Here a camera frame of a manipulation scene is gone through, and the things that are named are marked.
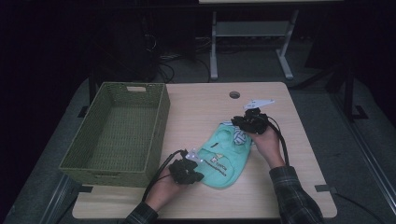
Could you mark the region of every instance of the hand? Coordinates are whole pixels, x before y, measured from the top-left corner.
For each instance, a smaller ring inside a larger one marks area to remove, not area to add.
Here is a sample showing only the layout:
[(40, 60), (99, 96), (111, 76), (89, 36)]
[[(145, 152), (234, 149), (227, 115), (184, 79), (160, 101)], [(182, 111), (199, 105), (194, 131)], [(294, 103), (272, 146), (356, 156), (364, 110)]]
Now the hand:
[(166, 167), (160, 174), (157, 183), (152, 186), (145, 203), (154, 209), (156, 212), (160, 211), (166, 204), (172, 201), (187, 185), (180, 185), (175, 183), (173, 177), (170, 175), (168, 167)]
[(247, 135), (256, 144), (257, 149), (268, 162), (271, 169), (285, 165), (280, 155), (279, 137), (274, 129), (268, 126), (267, 130), (262, 134), (247, 133)]

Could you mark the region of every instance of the basket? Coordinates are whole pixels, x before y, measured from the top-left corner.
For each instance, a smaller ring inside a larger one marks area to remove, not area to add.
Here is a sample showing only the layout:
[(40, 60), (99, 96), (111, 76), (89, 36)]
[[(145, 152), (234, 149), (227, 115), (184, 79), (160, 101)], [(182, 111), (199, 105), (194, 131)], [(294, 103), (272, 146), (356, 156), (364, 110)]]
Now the basket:
[(169, 107), (165, 84), (104, 82), (60, 169), (82, 184), (145, 188), (159, 167)]

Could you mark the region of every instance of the black round hole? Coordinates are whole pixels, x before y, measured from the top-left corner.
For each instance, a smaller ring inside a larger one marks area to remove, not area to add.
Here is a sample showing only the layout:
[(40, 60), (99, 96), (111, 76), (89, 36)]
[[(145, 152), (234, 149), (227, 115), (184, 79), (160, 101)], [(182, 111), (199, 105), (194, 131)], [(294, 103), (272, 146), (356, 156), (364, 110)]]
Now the black round hole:
[(241, 94), (237, 91), (230, 91), (230, 97), (233, 99), (238, 99), (241, 96)]

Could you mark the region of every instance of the sleeve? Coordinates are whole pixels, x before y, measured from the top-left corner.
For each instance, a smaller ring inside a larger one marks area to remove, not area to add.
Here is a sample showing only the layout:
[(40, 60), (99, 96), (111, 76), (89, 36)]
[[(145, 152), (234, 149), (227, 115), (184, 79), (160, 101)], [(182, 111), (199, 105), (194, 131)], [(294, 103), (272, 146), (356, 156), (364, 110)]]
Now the sleeve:
[(140, 203), (125, 220), (123, 224), (149, 224), (157, 219), (157, 212), (146, 203)]
[(282, 223), (324, 223), (317, 203), (303, 190), (291, 166), (270, 171)]

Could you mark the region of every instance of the person's left hand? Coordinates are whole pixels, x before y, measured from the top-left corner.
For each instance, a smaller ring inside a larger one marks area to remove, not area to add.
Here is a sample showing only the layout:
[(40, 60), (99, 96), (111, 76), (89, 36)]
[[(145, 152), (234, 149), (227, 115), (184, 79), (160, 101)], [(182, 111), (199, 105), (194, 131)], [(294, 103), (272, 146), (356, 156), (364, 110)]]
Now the person's left hand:
[(145, 203), (158, 212), (186, 187), (187, 185), (175, 183), (169, 168), (166, 167), (161, 172), (159, 180), (152, 186)]

